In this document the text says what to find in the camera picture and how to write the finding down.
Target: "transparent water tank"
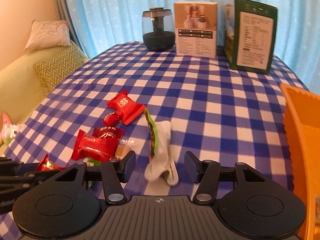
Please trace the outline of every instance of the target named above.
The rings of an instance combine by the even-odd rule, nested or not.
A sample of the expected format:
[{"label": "transparent water tank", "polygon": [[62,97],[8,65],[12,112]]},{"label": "transparent water tank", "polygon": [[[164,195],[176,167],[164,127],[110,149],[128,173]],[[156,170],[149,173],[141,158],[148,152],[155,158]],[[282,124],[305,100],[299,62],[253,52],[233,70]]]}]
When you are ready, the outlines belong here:
[{"label": "transparent water tank", "polygon": [[175,43],[174,22],[170,9],[150,8],[142,14],[142,33],[145,46],[152,51],[171,49]]}]

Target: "small red candy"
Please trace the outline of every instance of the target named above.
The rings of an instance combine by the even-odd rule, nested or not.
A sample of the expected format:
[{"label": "small red candy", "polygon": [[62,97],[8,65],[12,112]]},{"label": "small red candy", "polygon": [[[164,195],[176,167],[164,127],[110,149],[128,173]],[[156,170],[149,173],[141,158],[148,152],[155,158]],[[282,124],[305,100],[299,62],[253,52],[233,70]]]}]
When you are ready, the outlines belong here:
[{"label": "small red candy", "polygon": [[117,112],[122,114],[121,120],[125,125],[136,119],[146,108],[144,105],[138,104],[129,98],[127,90],[122,90],[118,93],[107,103],[107,106],[116,109]]},{"label": "small red candy", "polygon": [[102,123],[105,126],[115,126],[119,122],[120,119],[121,119],[121,113],[113,112],[111,114],[106,115],[106,117],[103,119]]},{"label": "small red candy", "polygon": [[62,171],[66,168],[68,168],[68,166],[60,167],[57,164],[54,164],[52,161],[50,161],[48,155],[46,154],[43,160],[39,163],[35,171],[53,171],[53,170]]},{"label": "small red candy", "polygon": [[97,138],[79,130],[71,159],[77,161],[88,157],[100,162],[108,161],[115,155],[118,142],[118,137]]},{"label": "small red candy", "polygon": [[92,136],[97,138],[117,137],[118,139],[120,139],[123,134],[123,129],[106,126],[102,128],[94,128]]}]

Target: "beige wall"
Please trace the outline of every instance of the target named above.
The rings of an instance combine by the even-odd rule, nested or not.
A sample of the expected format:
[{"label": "beige wall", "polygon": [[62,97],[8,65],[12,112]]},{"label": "beige wall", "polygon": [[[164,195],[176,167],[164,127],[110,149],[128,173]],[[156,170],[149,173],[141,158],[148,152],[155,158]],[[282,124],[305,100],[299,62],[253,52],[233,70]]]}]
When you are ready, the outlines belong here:
[{"label": "beige wall", "polygon": [[0,0],[0,70],[24,54],[35,19],[57,20],[53,0]]}]

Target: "orange basket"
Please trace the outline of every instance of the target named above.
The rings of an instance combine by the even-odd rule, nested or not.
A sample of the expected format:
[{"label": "orange basket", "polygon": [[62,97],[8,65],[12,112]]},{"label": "orange basket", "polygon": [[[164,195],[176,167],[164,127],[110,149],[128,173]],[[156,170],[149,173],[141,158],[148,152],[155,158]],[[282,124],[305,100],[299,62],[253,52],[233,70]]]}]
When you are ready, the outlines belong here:
[{"label": "orange basket", "polygon": [[285,84],[280,88],[287,100],[284,129],[291,154],[293,192],[307,208],[298,236],[320,240],[320,96]]}]

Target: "zigzag patterned cushion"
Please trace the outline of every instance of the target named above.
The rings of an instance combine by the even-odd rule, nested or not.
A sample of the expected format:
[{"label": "zigzag patterned cushion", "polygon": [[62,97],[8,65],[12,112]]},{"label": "zigzag patterned cushion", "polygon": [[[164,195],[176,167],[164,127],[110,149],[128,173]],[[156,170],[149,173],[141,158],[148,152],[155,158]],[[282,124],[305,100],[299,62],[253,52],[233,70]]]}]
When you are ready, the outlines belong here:
[{"label": "zigzag patterned cushion", "polygon": [[34,64],[43,91],[48,95],[66,76],[82,65],[75,46],[65,49],[54,57]]}]

